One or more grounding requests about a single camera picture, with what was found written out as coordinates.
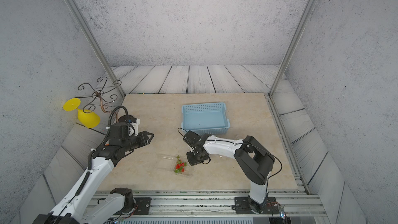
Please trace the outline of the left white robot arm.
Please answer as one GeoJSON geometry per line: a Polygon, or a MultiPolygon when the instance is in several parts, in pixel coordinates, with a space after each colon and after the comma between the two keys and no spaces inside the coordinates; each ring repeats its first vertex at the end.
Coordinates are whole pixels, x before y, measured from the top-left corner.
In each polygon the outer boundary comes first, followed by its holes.
{"type": "Polygon", "coordinates": [[[68,194],[48,213],[40,214],[35,224],[103,224],[117,218],[148,212],[150,198],[135,199],[131,189],[115,188],[89,212],[86,211],[97,189],[125,157],[147,146],[154,134],[138,132],[134,123],[119,122],[108,131],[97,148],[88,155],[88,167],[68,194]]]}

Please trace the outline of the light blue perforated basket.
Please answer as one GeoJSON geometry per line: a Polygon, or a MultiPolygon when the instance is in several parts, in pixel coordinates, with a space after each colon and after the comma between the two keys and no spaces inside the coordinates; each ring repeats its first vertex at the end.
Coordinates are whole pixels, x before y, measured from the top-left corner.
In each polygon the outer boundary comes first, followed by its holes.
{"type": "Polygon", "coordinates": [[[231,126],[224,102],[183,105],[181,113],[181,128],[199,135],[226,134],[231,126]]]}

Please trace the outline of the clear clamshell container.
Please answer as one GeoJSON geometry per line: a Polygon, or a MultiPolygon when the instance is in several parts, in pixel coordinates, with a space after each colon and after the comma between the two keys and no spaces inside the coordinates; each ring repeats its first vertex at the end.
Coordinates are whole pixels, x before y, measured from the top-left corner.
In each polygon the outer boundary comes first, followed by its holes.
{"type": "Polygon", "coordinates": [[[170,172],[179,176],[193,175],[193,167],[188,163],[185,157],[180,155],[158,155],[157,169],[170,172]]]}

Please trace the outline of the strawberries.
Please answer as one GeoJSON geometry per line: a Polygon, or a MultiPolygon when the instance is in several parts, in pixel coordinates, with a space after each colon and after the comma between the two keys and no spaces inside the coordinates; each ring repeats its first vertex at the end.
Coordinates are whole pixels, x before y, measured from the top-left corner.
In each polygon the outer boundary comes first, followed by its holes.
{"type": "Polygon", "coordinates": [[[186,167],[187,163],[181,159],[180,155],[178,155],[176,157],[176,159],[177,159],[177,162],[174,167],[174,173],[183,174],[185,172],[185,167],[186,167]]]}

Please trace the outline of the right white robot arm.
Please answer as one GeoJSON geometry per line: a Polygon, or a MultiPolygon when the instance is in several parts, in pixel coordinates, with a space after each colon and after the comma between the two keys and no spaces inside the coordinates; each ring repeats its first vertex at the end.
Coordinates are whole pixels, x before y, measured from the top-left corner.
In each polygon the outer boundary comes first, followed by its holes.
{"type": "Polygon", "coordinates": [[[282,162],[271,154],[257,139],[246,136],[241,140],[229,140],[215,135],[200,136],[193,131],[183,135],[183,141],[190,147],[187,153],[191,166],[208,164],[211,155],[220,155],[234,159],[245,176],[250,180],[250,191],[247,197],[236,197],[232,209],[236,214],[280,214],[282,208],[276,198],[268,192],[269,179],[283,169],[282,162]]]}

